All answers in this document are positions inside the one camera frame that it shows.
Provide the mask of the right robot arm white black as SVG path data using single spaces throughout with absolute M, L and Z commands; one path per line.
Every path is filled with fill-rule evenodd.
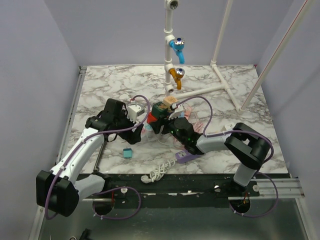
M 250 180 L 274 154 L 271 141 L 242 122 L 230 130 L 211 135 L 196 132 L 185 117 L 164 117 L 149 124 L 155 134 L 171 134 L 191 155 L 227 150 L 233 153 L 240 161 L 230 183 L 230 191 L 236 196 L 247 192 Z

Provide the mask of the teal charger plug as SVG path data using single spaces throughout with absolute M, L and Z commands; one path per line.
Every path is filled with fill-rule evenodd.
M 133 150 L 132 148 L 124 148 L 123 149 L 123 157 L 125 159 L 131 159 L 133 157 Z

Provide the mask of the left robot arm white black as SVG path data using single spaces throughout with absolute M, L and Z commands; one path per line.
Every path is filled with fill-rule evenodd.
M 140 142 L 144 124 L 138 122 L 138 117 L 145 110 L 149 107 L 109 98 L 101 112 L 86 120 L 79 139 L 64 158 L 49 171 L 38 173 L 36 203 L 44 207 L 48 220 L 52 219 L 49 211 L 68 217 L 79 201 L 95 194 L 101 198 L 110 194 L 108 175 L 93 172 L 83 179 L 78 177 L 92 154 L 107 143 L 110 135 L 121 137 L 130 145 Z

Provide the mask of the white power strip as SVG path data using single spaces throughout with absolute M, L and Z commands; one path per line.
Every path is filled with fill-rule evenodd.
M 142 129 L 141 133 L 145 136 L 148 136 L 148 137 L 157 135 L 157 133 L 155 133 L 155 131 L 153 130 L 152 126 L 148 123 L 145 123 L 143 125 L 143 129 Z

